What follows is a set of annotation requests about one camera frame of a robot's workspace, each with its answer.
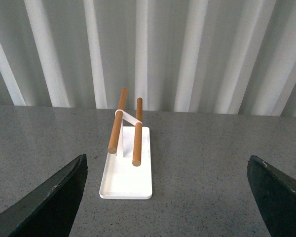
white vertical stripe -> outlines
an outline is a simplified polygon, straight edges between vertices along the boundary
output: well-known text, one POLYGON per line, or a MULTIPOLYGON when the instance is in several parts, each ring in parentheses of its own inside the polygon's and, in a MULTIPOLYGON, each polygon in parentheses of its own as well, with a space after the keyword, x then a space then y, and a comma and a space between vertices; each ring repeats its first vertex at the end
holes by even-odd
POLYGON ((273 111, 271 113, 272 116, 280 116, 283 112, 283 109, 292 93, 294 86, 296 85, 296 61, 293 65, 293 68, 290 71, 290 74, 287 78, 286 84, 280 94, 273 111))
POLYGON ((207 0, 191 0, 185 29, 174 111, 188 112, 192 96, 207 0))
POLYGON ((136 1, 135 98, 143 99, 143 110, 148 110, 148 0, 136 1))
POLYGON ((41 0, 25 0, 46 85, 53 107, 70 107, 55 43, 41 0))
POLYGON ((214 113, 238 113, 275 2, 245 1, 214 113))
POLYGON ((296 75, 291 77, 292 70, 296 70, 296 1, 290 17, 283 29, 282 36, 276 46, 273 57, 262 85, 257 92, 251 114, 253 115, 280 115, 284 109, 283 102, 278 103, 280 96, 287 101, 295 82, 296 75))
POLYGON ((93 0, 84 0, 83 4, 88 32, 95 104, 97 109, 107 109, 108 105, 103 76, 95 6, 93 0))
POLYGON ((0 43, 0 72, 14 105, 25 106, 24 98, 0 43))

gray countertop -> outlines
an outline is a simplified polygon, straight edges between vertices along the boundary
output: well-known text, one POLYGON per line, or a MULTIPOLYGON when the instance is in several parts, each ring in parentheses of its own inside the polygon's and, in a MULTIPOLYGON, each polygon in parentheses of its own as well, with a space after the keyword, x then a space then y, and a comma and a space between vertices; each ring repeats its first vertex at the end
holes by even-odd
POLYGON ((99 197, 113 120, 114 110, 0 106, 0 212, 86 153, 71 236, 269 236, 247 164, 257 155, 296 179, 296 118, 144 111, 148 200, 99 197))

white stand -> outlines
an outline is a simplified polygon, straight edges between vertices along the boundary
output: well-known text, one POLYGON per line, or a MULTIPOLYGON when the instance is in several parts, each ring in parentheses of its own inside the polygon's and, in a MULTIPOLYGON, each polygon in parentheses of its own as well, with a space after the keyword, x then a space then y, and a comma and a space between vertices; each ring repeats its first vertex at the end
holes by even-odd
MULTIPOLYGON (((135 125, 137 119, 123 111, 123 119, 135 125)), ((142 132, 142 163, 132 164, 135 127, 124 127, 118 140, 117 153, 108 153, 100 186, 104 199, 149 199, 152 196, 149 128, 142 132)))

white bracket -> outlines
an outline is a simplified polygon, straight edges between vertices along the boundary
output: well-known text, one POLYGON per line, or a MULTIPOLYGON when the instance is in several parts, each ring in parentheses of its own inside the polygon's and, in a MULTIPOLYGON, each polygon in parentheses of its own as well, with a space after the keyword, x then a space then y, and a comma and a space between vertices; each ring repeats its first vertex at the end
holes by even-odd
MULTIPOLYGON (((141 121, 136 119, 135 117, 131 116, 130 114, 126 113, 123 110, 116 110, 115 111, 115 116, 117 111, 122 111, 123 112, 123 119, 128 121, 132 125, 136 125, 136 123, 140 122, 143 124, 141 121)), ((119 138, 118 138, 118 145, 117 145, 117 152, 116 152, 117 157, 124 157, 124 143, 123 143, 123 120, 122 120, 122 125, 120 127, 120 132, 119 132, 119 138)))

white plastic base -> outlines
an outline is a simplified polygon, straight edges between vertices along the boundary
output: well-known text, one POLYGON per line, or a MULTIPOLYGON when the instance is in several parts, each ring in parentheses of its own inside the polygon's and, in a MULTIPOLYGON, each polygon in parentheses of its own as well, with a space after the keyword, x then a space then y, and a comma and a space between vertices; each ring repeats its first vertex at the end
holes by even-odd
POLYGON ((133 166, 135 127, 123 127, 124 157, 108 153, 100 186, 104 199, 149 199, 152 196, 149 128, 142 132, 142 164, 133 166))

